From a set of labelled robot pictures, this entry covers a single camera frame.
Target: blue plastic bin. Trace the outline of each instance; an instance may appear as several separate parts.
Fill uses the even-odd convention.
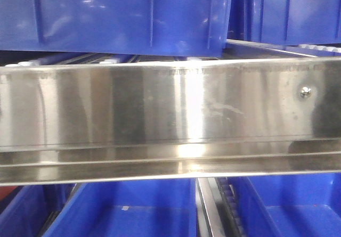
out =
[[[341,0],[232,0],[229,37],[279,45],[341,43]]]
[[[1,237],[36,237],[53,211],[62,209],[71,185],[24,186],[0,214]]]
[[[84,184],[44,237],[196,236],[193,179]]]
[[[341,174],[229,178],[248,237],[340,237]]]
[[[219,56],[230,0],[0,0],[0,50]]]

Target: stainless steel shelf rail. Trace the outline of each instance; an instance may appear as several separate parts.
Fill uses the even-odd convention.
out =
[[[0,185],[340,171],[340,66],[0,68]]]

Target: metal track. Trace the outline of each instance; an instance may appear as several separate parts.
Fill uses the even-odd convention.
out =
[[[340,66],[0,68],[0,185],[340,171]]]

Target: blue plastic crate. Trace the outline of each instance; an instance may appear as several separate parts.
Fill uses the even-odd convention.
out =
[[[0,0],[0,50],[218,56],[230,0]]]
[[[44,237],[196,236],[193,179],[82,185]]]
[[[229,178],[248,237],[340,237],[341,174]]]
[[[17,187],[0,214],[0,236],[36,237],[50,213],[62,209],[72,186],[65,184]]]
[[[341,43],[341,0],[232,0],[229,37],[298,45]]]

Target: screw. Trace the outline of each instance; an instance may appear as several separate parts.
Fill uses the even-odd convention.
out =
[[[305,99],[306,97],[310,97],[310,95],[311,95],[311,88],[307,86],[302,87],[301,97]]]

